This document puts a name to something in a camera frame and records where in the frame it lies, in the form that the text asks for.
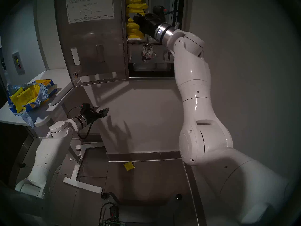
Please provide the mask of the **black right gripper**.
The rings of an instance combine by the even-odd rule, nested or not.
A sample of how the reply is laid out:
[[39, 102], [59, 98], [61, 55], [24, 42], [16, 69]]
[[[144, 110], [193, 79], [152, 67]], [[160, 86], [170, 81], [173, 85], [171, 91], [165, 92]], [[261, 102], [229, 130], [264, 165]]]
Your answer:
[[151, 36], [152, 38], [155, 37], [156, 29], [162, 24], [161, 18], [153, 13], [148, 13], [145, 16], [141, 14], [134, 14], [133, 15], [134, 23], [139, 25], [139, 30]]

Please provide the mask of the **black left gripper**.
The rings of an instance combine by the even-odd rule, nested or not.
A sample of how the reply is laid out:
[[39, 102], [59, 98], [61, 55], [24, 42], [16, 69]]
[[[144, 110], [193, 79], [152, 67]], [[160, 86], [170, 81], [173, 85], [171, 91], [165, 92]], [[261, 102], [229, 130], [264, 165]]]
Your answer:
[[92, 107], [85, 110], [85, 119], [87, 122], [94, 122], [99, 118], [104, 118], [107, 116], [109, 112], [109, 108], [99, 110], [99, 113], [96, 112], [97, 110], [99, 110], [99, 106]]

